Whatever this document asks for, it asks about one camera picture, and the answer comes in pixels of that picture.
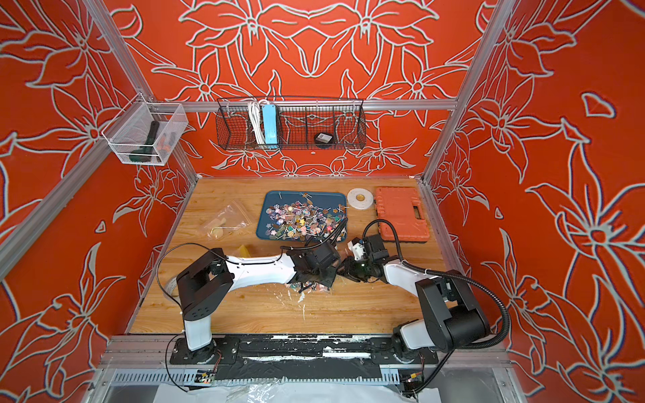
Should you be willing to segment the candy ziploc bag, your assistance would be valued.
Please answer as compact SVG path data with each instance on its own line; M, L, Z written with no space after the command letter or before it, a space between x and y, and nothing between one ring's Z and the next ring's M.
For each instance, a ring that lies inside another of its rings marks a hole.
M294 282L287 285L287 288L297 292L298 294L309 292L324 292L329 293L331 289L316 281Z
M237 248L236 255L244 259L251 258L251 253L245 245L240 245L240 247Z
M245 207L239 201L232 201L204 223L200 230L210 239L221 240L246 230L250 225L251 219Z

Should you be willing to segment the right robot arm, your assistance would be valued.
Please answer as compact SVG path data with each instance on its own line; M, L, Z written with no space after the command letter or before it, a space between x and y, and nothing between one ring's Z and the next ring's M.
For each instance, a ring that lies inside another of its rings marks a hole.
M398 350L448 353L490 336L489 322L460 273L413 269L401 257L391 256L379 235L352 239L343 256L339 275L355 282L382 281L418 299L422 318L393 331Z

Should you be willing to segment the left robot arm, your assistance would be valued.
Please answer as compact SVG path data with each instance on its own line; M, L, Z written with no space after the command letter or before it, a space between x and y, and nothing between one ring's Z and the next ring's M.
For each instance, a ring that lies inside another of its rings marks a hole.
M213 343L211 315L233 290L292 283L334 284L341 262L329 242L302 247L282 246L275 256L240 258L220 248L208 249L176 277L186 347L191 352Z

